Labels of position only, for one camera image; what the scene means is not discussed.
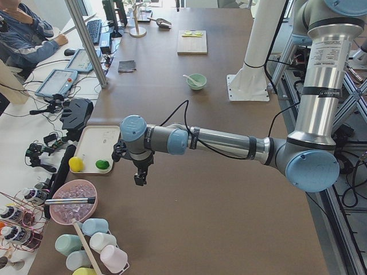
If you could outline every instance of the wooden table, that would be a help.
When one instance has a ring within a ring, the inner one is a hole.
[[[265,137],[279,112],[276,96],[267,103],[230,102],[226,85],[226,75],[242,67],[250,12],[156,9],[154,18],[173,28],[164,31],[152,22],[144,25],[145,37],[124,36],[89,123],[118,125],[137,114],[160,124],[189,99],[190,125]],[[206,30],[207,55],[176,54],[178,31],[185,29]],[[118,73],[121,60],[135,60],[137,71]],[[204,74],[207,87],[190,90],[182,75],[191,73]],[[182,122],[183,113],[170,122]],[[281,118],[273,136],[286,137]],[[135,173],[131,162],[121,160],[109,176],[68,178],[96,186],[94,217],[109,221],[127,252],[131,267],[125,274],[327,274],[306,196],[275,169],[187,150],[184,156],[156,153],[144,187],[134,184]],[[30,275],[69,274],[65,257],[54,249],[64,233],[73,228],[50,222]]]

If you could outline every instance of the computer mouse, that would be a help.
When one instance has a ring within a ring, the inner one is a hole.
[[[66,49],[64,50],[64,55],[65,56],[72,56],[75,54],[75,50],[74,49]]]

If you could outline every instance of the green bowl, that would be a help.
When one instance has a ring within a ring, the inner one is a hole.
[[[206,85],[206,77],[203,76],[202,74],[199,73],[193,73],[190,74],[189,77],[191,77],[193,80],[196,80],[199,83],[202,83],[202,85],[200,86],[196,86],[195,84],[193,84],[193,82],[191,80],[189,80],[188,78],[186,78],[186,82],[188,84],[188,86],[192,89],[192,90],[201,90],[202,88],[205,87]]]

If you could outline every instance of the light blue joint cap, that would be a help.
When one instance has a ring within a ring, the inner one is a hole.
[[[183,155],[188,146],[189,135],[185,130],[175,129],[167,141],[167,150],[171,155]]]
[[[358,17],[367,14],[366,0],[324,0],[325,4],[335,13]]]
[[[134,142],[145,133],[146,128],[147,123],[141,116],[127,116],[120,124],[122,140],[124,142]]]
[[[309,150],[294,157],[286,167],[286,178],[306,192],[320,192],[332,186],[339,176],[335,156],[322,150]]]
[[[299,36],[297,34],[292,34],[292,42],[297,46],[311,46],[312,39],[308,36]]]

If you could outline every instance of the light blue cup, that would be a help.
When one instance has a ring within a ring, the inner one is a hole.
[[[59,236],[55,242],[55,249],[65,256],[80,250],[81,247],[82,244],[77,235],[64,234]]]
[[[81,229],[85,235],[90,237],[97,232],[107,233],[108,222],[105,219],[87,219]]]

